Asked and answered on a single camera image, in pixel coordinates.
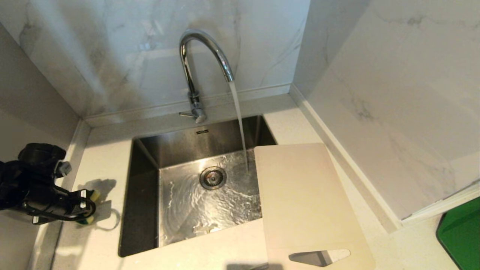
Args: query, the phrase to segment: white countertop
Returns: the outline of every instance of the white countertop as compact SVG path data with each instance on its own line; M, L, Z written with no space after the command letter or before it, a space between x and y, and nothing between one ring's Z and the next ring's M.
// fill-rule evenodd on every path
M279 144L321 142L289 95L249 100L240 107L244 116L263 114ZM207 108L206 113L209 118L204 124L236 118L233 104ZM172 114L92 129L73 189L94 180L115 183L106 199L111 201L112 213L90 226L65 222L53 270L237 270L267 262L262 219L125 258L118 256L121 222L116 223L123 211L132 138L194 126L191 118ZM377 269L457 269L436 241L439 217L387 234L335 160L334 164Z

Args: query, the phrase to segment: cable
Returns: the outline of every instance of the cable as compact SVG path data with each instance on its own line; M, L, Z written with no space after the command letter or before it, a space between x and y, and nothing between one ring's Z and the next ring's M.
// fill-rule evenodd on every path
M84 200L91 208L91 211L88 215L80 214L80 215L77 215L76 217L71 218L71 217L64 217L64 216L48 213L48 212L45 212L45 211L40 211L40 213L35 213L35 215L42 215L42 216L45 216L45 217L48 217L48 218L53 218L53 219L57 219L57 220L61 220L61 221L81 221L81 220L84 220L86 218L91 217L96 211L95 203L92 200L90 200L90 199L84 199ZM35 208L33 208L29 205L27 205L27 207L30 210L33 210L35 212L38 211L37 209L35 209Z

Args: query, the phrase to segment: white cutting board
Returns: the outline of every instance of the white cutting board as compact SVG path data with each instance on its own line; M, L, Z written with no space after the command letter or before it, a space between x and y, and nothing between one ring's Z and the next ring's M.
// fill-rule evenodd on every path
M372 270L375 262L324 144L255 148L269 264L283 270ZM348 249L325 268L293 253Z

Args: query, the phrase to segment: chrome faucet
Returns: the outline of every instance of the chrome faucet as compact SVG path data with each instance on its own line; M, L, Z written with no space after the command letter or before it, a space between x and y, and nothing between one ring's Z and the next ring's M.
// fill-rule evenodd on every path
M195 90L195 86L193 85L192 74L187 59L187 43L194 39L205 44L205 46L207 46L210 51L215 55L215 58L220 64L223 75L225 76L225 80L227 82L233 82L234 78L227 57L211 36L209 36L204 31L197 29L189 29L185 31L185 33L183 33L180 38L180 57L183 64L185 76L187 77L188 88L190 89L188 93L188 99L190 101L190 108L192 112L180 112L180 115L194 117L196 123L201 123L207 119L207 115L205 114L202 104L200 102L199 93L197 90Z

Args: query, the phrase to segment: drain strainer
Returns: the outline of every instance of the drain strainer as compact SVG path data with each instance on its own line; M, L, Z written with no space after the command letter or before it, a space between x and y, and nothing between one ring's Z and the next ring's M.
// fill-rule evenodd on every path
M209 190L221 188L226 181L227 174L220 167L208 167L200 174L200 184Z

